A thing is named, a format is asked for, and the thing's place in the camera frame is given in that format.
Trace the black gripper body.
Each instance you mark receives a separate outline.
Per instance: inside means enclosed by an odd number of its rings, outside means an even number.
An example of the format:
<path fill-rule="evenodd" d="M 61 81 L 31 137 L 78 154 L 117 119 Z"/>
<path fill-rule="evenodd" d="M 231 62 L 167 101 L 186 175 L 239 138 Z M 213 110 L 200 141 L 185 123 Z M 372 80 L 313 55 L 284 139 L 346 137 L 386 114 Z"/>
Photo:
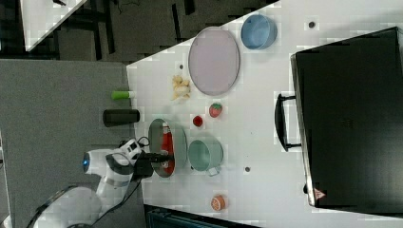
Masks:
<path fill-rule="evenodd" d="M 146 154 L 142 152 L 134 165 L 134 178 L 145 179 L 153 175 L 154 169 L 150 160 L 146 157 Z"/>

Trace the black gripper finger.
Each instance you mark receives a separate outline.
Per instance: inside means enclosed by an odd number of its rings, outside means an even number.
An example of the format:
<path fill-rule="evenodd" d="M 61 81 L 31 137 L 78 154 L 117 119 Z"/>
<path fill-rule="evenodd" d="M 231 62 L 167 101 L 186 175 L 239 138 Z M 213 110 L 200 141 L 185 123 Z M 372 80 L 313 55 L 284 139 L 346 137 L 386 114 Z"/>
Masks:
<path fill-rule="evenodd" d="M 152 158 L 155 160 L 174 160 L 174 155 L 151 153 Z"/>

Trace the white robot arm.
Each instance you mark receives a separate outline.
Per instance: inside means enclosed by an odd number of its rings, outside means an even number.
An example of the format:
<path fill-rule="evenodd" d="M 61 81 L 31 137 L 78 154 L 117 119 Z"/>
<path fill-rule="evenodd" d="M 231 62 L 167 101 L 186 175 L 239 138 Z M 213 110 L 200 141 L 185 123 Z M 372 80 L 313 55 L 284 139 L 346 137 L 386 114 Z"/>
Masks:
<path fill-rule="evenodd" d="M 31 227 L 90 228 L 125 203 L 130 183 L 150 177 L 154 163 L 167 167 L 174 159 L 169 153 L 128 147 L 88 151 L 82 162 L 84 173 L 97 177 L 98 182 L 58 191 L 37 209 Z"/>

